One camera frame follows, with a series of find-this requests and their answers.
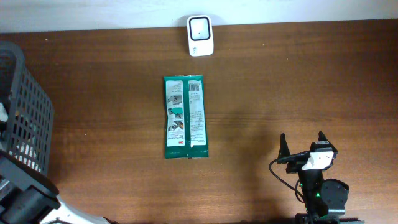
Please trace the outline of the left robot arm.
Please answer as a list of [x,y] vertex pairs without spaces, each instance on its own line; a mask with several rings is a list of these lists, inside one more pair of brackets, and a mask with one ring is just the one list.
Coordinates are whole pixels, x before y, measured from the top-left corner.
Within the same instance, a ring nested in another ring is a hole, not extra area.
[[1,152],[1,223],[104,223],[64,202],[44,175]]

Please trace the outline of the green 3M package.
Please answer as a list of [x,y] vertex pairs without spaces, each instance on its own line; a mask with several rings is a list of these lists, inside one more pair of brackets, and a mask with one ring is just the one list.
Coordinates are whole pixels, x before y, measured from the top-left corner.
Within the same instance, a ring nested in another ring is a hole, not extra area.
[[168,76],[165,91],[165,158],[208,157],[202,75]]

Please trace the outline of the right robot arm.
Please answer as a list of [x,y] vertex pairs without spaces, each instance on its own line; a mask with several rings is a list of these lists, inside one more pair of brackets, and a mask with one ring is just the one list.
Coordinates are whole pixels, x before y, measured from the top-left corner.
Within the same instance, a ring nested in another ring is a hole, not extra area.
[[291,186],[275,172],[273,176],[295,192],[299,202],[305,205],[305,213],[298,213],[294,223],[363,223],[357,218],[343,218],[346,213],[349,185],[337,179],[325,179],[323,172],[332,167],[338,155],[337,148],[322,131],[310,149],[292,154],[285,134],[280,135],[280,149],[276,159],[269,164],[285,164],[286,173],[297,174],[298,181]]

